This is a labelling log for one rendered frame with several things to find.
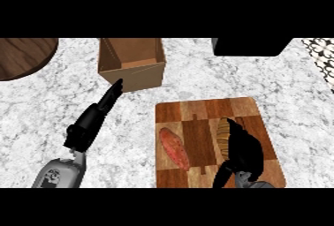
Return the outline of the open cardboard box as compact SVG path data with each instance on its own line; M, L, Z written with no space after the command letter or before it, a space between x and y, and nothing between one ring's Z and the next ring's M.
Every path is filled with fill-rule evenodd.
M161 38L100 38L97 73L122 92L161 86L165 57Z

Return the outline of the checkered wooden cutting board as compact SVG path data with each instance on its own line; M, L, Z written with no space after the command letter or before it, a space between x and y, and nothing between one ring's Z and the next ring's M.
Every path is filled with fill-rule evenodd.
M229 117L261 143L263 173L258 177L273 187L285 187L283 173L273 152L255 101L249 97L155 105L155 129L169 129L178 136L189 157L189 169L180 169L155 143L156 186L159 188L209 187L227 154L217 146L218 119Z

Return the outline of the round dark wooden board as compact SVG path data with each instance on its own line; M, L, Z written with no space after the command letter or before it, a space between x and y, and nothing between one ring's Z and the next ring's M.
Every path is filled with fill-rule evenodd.
M48 63L57 38L0 38L0 81L20 79Z

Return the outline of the black appliance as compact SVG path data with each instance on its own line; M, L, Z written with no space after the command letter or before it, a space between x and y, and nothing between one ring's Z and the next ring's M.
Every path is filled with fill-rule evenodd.
M220 57L276 57L291 38L212 38L212 52Z

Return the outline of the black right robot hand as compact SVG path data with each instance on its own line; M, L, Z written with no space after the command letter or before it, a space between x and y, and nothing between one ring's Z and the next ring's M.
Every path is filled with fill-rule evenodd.
M227 159L218 167L212 187L221 188L235 175L236 185L245 188L263 173L261 143L232 119L223 117L220 121L229 124Z

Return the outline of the black and white patterned cloth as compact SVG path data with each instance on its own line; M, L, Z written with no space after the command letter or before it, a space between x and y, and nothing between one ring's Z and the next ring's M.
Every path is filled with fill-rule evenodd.
M304 38L301 42L334 94L334 38Z

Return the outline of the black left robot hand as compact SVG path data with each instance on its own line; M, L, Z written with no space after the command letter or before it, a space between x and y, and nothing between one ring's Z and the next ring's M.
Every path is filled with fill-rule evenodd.
M66 139L63 146L72 151L82 153L91 146L102 124L104 122L106 114L112 109L116 98L121 94L122 79L118 79L115 84L106 90L99 103L93 103L87 107L75 123L66 128Z

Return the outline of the reddish sweet potato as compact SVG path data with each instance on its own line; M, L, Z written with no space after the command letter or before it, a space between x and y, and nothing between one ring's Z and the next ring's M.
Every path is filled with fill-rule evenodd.
M171 158L172 163L181 170L189 170L190 164L181 139L167 127L162 127L159 130L159 139L162 149L165 151L165 154Z

